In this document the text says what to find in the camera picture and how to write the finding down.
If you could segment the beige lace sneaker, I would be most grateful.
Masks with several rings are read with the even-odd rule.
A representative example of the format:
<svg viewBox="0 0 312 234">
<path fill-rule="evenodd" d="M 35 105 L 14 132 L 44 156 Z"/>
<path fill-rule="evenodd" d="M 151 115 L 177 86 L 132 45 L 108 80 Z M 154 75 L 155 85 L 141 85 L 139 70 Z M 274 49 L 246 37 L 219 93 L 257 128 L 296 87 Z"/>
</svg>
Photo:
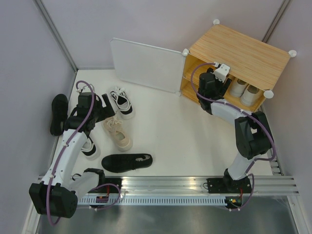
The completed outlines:
<svg viewBox="0 0 312 234">
<path fill-rule="evenodd" d="M 133 142 L 124 131 L 123 122 L 118 119 L 117 115 L 105 119 L 102 126 L 119 151 L 126 152 L 132 148 Z"/>
</svg>

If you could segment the black and white sneaker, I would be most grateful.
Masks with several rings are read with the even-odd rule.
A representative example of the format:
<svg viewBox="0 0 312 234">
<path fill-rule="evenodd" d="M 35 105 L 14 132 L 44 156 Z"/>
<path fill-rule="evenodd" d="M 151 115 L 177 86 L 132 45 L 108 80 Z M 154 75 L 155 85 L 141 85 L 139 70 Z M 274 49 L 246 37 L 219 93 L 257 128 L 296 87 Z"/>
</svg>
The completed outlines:
<svg viewBox="0 0 312 234">
<path fill-rule="evenodd" d="M 110 97 L 115 103 L 123 119 L 131 119 L 135 112 L 124 88 L 115 87 L 110 91 Z"/>
</svg>

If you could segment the white leather sneaker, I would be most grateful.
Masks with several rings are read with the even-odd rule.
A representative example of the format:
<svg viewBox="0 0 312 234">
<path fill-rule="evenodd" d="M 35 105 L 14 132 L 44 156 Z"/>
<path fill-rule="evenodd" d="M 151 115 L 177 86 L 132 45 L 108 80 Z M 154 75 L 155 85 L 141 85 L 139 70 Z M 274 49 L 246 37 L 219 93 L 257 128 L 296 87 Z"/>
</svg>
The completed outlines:
<svg viewBox="0 0 312 234">
<path fill-rule="evenodd" d="M 253 106 L 257 100 L 262 96 L 262 90 L 252 86 L 248 85 L 240 97 L 240 102 L 245 106 Z"/>
<path fill-rule="evenodd" d="M 245 81 L 236 79 L 231 86 L 230 95 L 235 98 L 241 97 L 247 86 L 248 86 L 248 83 L 246 83 Z"/>
</svg>

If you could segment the white translucent cabinet door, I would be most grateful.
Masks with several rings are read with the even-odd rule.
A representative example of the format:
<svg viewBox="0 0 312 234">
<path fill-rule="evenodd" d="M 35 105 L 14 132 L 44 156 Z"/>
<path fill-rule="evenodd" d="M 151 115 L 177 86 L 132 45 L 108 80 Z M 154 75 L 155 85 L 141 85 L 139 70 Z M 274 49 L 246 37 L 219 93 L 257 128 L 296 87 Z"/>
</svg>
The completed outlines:
<svg viewBox="0 0 312 234">
<path fill-rule="evenodd" d="M 117 78 L 170 93 L 180 91 L 188 49 L 182 52 L 113 38 L 110 41 Z"/>
</svg>

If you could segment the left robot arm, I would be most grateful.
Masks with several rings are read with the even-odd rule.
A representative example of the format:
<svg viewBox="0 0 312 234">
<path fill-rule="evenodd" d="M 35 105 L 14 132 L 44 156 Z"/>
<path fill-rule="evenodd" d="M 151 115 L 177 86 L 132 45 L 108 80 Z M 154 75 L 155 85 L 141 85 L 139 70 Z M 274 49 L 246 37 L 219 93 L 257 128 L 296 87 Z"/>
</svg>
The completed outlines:
<svg viewBox="0 0 312 234">
<path fill-rule="evenodd" d="M 71 174 L 83 145 L 95 124 L 115 115 L 108 95 L 80 93 L 78 103 L 65 121 L 62 146 L 46 175 L 39 183 L 32 183 L 29 195 L 40 215 L 71 218 L 78 201 L 88 192 L 102 193 L 106 189 L 102 169 L 87 168 L 75 181 Z"/>
</svg>

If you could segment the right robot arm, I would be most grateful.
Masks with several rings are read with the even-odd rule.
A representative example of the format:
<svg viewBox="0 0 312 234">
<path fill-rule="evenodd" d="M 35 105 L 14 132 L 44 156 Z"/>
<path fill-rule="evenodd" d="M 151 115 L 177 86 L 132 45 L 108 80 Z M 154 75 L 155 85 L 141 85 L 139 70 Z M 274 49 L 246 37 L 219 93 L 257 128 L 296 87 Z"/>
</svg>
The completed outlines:
<svg viewBox="0 0 312 234">
<path fill-rule="evenodd" d="M 208 68 L 199 76 L 198 101 L 201 108 L 210 115 L 217 116 L 232 124 L 235 130 L 237 156 L 222 178 L 209 178 L 208 190 L 211 194 L 251 192 L 247 173 L 255 160 L 272 148 L 272 134 L 265 114 L 237 110 L 223 99 L 229 82 L 219 81 Z"/>
</svg>

